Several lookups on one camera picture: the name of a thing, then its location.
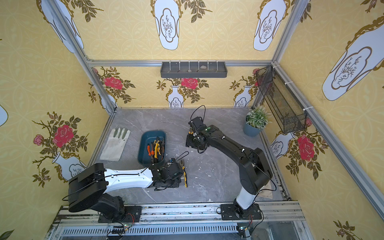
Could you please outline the teal plastic storage box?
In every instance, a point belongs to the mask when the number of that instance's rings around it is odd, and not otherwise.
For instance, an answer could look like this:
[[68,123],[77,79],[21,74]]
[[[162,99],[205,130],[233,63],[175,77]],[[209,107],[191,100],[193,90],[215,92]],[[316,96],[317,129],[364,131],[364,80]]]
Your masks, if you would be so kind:
[[138,162],[144,167],[162,162],[165,158],[165,140],[164,131],[145,132],[140,141]]

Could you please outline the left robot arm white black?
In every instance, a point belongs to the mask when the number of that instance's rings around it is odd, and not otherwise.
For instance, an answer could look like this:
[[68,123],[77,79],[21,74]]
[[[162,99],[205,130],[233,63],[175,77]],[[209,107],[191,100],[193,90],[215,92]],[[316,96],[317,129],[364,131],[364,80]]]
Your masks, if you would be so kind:
[[94,210],[109,222],[137,222],[141,209],[128,210],[122,197],[112,196],[110,192],[130,188],[153,188],[155,191],[178,188],[183,177],[185,171],[176,162],[126,171],[106,169],[102,163],[94,164],[70,179],[69,212]]

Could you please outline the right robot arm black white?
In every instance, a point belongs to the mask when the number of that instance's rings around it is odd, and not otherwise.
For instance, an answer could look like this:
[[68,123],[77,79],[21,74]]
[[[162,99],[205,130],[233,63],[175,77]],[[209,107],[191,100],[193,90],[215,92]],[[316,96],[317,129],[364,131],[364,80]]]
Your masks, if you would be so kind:
[[242,185],[240,193],[234,200],[235,206],[245,212],[254,204],[254,200],[269,182],[273,173],[265,153],[260,148],[245,147],[227,137],[216,126],[207,127],[204,124],[195,125],[189,122],[190,131],[187,135],[186,146],[204,152],[208,147],[213,147],[239,167],[239,178]]

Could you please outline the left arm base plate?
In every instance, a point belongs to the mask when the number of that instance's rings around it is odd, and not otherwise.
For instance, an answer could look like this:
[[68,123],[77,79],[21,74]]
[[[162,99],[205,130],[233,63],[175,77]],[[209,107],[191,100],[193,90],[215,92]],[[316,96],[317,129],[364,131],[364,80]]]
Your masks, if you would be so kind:
[[142,206],[125,206],[125,213],[115,218],[107,218],[100,214],[98,223],[139,223]]

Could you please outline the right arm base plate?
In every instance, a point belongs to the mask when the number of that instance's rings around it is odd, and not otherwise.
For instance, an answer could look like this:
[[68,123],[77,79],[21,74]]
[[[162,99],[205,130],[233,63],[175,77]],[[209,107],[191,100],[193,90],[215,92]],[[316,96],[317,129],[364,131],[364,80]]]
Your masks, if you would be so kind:
[[237,204],[222,204],[220,205],[222,220],[261,220],[262,211],[258,204],[252,204],[248,209],[244,210]]

